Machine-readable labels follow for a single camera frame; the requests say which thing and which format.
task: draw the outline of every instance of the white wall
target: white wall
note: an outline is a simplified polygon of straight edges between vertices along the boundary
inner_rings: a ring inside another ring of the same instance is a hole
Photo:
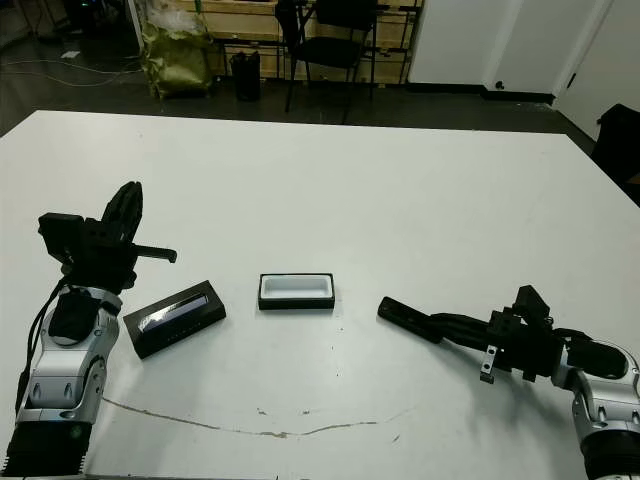
[[[616,103],[640,111],[638,0],[614,0],[571,88],[554,107],[595,140],[597,119]]]
[[[427,0],[409,81],[481,84],[510,0]]]
[[[428,0],[409,80],[557,94],[609,2]]]
[[[551,93],[592,9],[602,0],[527,0],[487,88]]]

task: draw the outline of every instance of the cable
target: cable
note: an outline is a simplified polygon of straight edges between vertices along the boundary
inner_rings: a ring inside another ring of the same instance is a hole
[[[56,298],[56,296],[58,295],[60,290],[62,290],[62,287],[65,286],[65,284],[67,283],[67,280],[68,280],[67,277],[62,277],[58,281],[58,283],[56,284],[55,288],[51,292],[51,295],[49,296],[49,299],[42,306],[42,308],[40,309],[40,311],[36,315],[36,318],[33,320],[33,323],[31,324],[31,328],[29,329],[29,340],[28,340],[28,345],[27,345],[27,365],[28,366],[31,366],[31,359],[33,358],[33,355],[35,354],[36,346],[38,344],[38,334],[37,334],[37,332],[40,330],[40,328],[42,326],[42,321],[44,320],[44,317],[47,314],[47,309],[49,308],[49,305],[51,305],[51,302],[53,302],[53,300]]]
[[[70,83],[70,82],[65,82],[64,80],[60,80],[59,78],[52,77],[51,75],[47,75],[45,73],[38,73],[38,72],[2,72],[2,73],[6,74],[6,75],[35,75],[35,76],[38,76],[38,77],[45,77],[45,78],[48,78],[49,80],[61,83],[62,85],[67,85],[69,87],[101,87],[102,85],[107,85],[108,83],[113,82],[120,75],[130,74],[130,73],[138,73],[138,72],[141,72],[141,71],[142,71],[142,69],[140,69],[140,70],[129,70],[127,72],[120,72],[120,73],[117,73],[116,75],[114,75],[113,77],[111,77],[110,79],[105,80],[104,82],[100,82],[100,83]]]
[[[105,70],[96,70],[94,68],[89,68],[89,67],[83,67],[82,65],[75,65],[73,63],[67,63],[67,62],[61,62],[59,60],[20,60],[17,62],[7,62],[7,63],[0,63],[0,67],[8,67],[10,65],[22,65],[25,63],[56,63],[58,65],[65,65],[67,67],[73,67],[73,68],[78,68],[80,70],[86,70],[87,72],[94,72],[94,73],[101,73],[101,74],[105,74],[105,75],[115,75],[115,74],[122,74],[122,73],[133,73],[132,72],[122,72],[122,71],[118,71],[118,72],[109,72],[109,71],[105,71]],[[131,65],[134,62],[129,62],[125,65]]]

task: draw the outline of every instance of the chair leg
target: chair leg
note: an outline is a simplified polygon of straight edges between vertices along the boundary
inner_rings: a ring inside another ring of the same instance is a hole
[[[351,85],[349,85],[349,95],[347,96],[347,105],[344,107],[344,113],[342,114],[342,125],[347,122],[347,115],[349,114],[349,109],[351,108],[351,97],[353,96],[353,91],[356,86],[356,78],[358,77],[358,67],[360,66],[360,62],[353,67],[353,78],[351,79]]]
[[[291,57],[291,79],[289,80],[289,92],[287,93],[287,104],[284,107],[284,111],[289,113],[289,106],[291,105],[291,95],[293,94],[293,84],[296,80],[296,64],[298,61]]]
[[[371,82],[369,83],[369,100],[373,100],[373,86],[375,85],[374,75],[376,71],[376,31],[377,23],[373,25],[373,43],[371,44]]]

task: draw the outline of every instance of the white table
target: white table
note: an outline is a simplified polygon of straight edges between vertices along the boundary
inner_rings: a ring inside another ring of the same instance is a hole
[[[566,136],[90,113],[0,139],[2,453],[59,275],[37,218],[99,217],[130,179],[137,242],[179,253],[139,260],[123,314],[209,279],[227,318],[145,361],[122,326],[89,473],[586,478],[568,392],[481,383],[479,352],[376,317],[389,295],[488,320],[532,284],[557,326],[640,354],[640,211]],[[258,311],[259,274],[297,271],[334,274],[333,313]]]

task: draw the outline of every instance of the black box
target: black box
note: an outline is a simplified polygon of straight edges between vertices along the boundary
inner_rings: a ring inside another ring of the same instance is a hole
[[[140,358],[202,330],[226,317],[224,305],[208,281],[160,300],[124,317]]]

